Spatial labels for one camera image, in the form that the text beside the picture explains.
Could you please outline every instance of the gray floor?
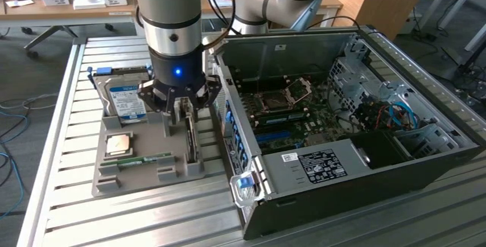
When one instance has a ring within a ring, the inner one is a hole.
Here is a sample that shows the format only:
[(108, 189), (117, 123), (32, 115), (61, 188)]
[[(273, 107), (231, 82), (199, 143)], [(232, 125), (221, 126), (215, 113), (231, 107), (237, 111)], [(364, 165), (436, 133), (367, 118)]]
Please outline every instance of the gray floor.
[[(432, 0), (420, 0), (418, 4), (418, 12), (424, 12)], [(435, 19), (442, 14), (442, 9), (436, 12), (430, 20), (428, 26), (423, 32), (434, 31)], [(486, 19), (486, 13), (476, 11), (470, 7), (463, 7), (456, 18), (447, 27), (450, 37), (438, 36), (434, 42), (438, 46), (454, 48), (459, 53), (467, 55), (462, 48), (472, 38), (475, 32), (480, 29)], [(73, 27), (74, 32), (81, 36), (102, 37), (116, 35), (135, 35), (132, 24), (115, 24), (116, 32), (109, 32), (102, 25)], [(20, 32), (18, 28), (10, 29), (9, 35), (0, 40), (0, 56), (2, 62), (0, 64), (0, 101), (10, 98), (28, 98), (38, 94), (56, 92), (61, 83), (65, 61), (69, 55), (70, 37), (58, 32), (34, 50), (40, 54), (38, 60), (30, 60), (25, 57), (22, 46), (32, 36)], [(411, 57), (420, 56), (432, 50), (431, 47), (416, 43), (408, 36), (399, 36), (395, 43), (410, 54)], [(419, 60), (419, 63), (428, 68), (443, 69), (444, 66), (452, 65), (450, 60), (443, 60), (442, 52), (435, 53)], [(486, 64), (486, 53), (482, 54), (478, 64)], [(30, 125), (26, 132), (6, 143), (9, 152), (14, 156), (18, 164), (18, 170), (26, 187), (30, 189), (36, 167), (40, 160), (42, 143), (46, 136), (48, 126), (50, 122), (52, 109), (36, 110), (29, 114)], [(13, 119), (0, 116), (0, 132), (9, 128), (14, 122)], [(0, 170), (0, 178), (4, 178), (6, 168)], [(14, 177), (0, 188), (0, 211), (4, 212), (18, 198), (18, 183)], [(24, 211), (26, 208), (28, 196), (16, 211)], [(13, 215), (0, 220), (0, 246), (14, 246), (18, 237), (22, 215)]]

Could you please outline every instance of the red cable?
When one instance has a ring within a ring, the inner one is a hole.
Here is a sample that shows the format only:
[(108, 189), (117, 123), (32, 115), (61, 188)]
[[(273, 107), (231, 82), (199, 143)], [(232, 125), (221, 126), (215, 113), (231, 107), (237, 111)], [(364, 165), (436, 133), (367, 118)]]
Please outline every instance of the red cable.
[(386, 106), (382, 106), (382, 107), (379, 108), (378, 118), (376, 118), (376, 125), (374, 126), (374, 129), (376, 129), (376, 128), (378, 128), (379, 118), (380, 118), (380, 116), (382, 116), (382, 111), (383, 111), (383, 109), (384, 109), (384, 108), (386, 108)]

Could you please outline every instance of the blue latch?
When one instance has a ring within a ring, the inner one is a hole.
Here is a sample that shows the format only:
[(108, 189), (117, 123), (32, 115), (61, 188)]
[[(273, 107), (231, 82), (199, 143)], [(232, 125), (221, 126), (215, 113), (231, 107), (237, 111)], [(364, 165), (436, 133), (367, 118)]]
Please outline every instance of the blue latch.
[(240, 178), (236, 183), (239, 188), (247, 188), (255, 185), (255, 182), (252, 181), (251, 177)]
[(88, 71), (88, 79), (89, 79), (89, 82), (90, 82), (93, 88), (96, 89), (94, 80), (92, 78), (92, 73), (90, 73), (92, 72), (92, 67), (88, 67), (86, 71)]
[(96, 75), (111, 75), (112, 70), (113, 70), (112, 67), (97, 68)]
[(231, 112), (227, 112), (225, 113), (225, 121), (229, 122), (229, 120), (231, 120)]

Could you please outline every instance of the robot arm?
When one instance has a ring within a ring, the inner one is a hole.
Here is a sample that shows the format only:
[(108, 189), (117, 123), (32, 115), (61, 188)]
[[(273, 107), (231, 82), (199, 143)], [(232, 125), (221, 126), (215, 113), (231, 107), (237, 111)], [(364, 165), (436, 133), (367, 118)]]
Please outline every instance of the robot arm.
[(139, 3), (153, 70), (153, 80), (140, 85), (139, 96), (155, 112), (172, 113), (177, 97), (188, 97), (196, 110), (204, 108), (221, 85), (217, 77), (203, 73), (200, 0)]
[[(235, 2), (232, 26), (243, 34), (265, 32), (267, 20), (303, 31), (320, 4), (320, 0)], [(139, 0), (139, 3), (153, 70), (153, 80), (140, 85), (139, 96), (155, 112), (171, 114), (177, 97), (188, 97), (195, 110), (205, 108), (221, 85), (217, 76), (203, 73), (200, 0)]]

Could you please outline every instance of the power supply label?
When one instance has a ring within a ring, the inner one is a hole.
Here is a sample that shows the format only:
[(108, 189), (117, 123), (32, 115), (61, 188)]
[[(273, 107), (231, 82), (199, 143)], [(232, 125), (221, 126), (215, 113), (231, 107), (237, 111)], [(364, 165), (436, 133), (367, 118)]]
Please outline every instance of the power supply label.
[(347, 175), (332, 149), (299, 155), (299, 161), (311, 183), (321, 183)]
[(109, 88), (116, 112), (123, 119), (137, 119), (145, 116), (145, 106), (136, 94), (136, 89), (137, 86)]

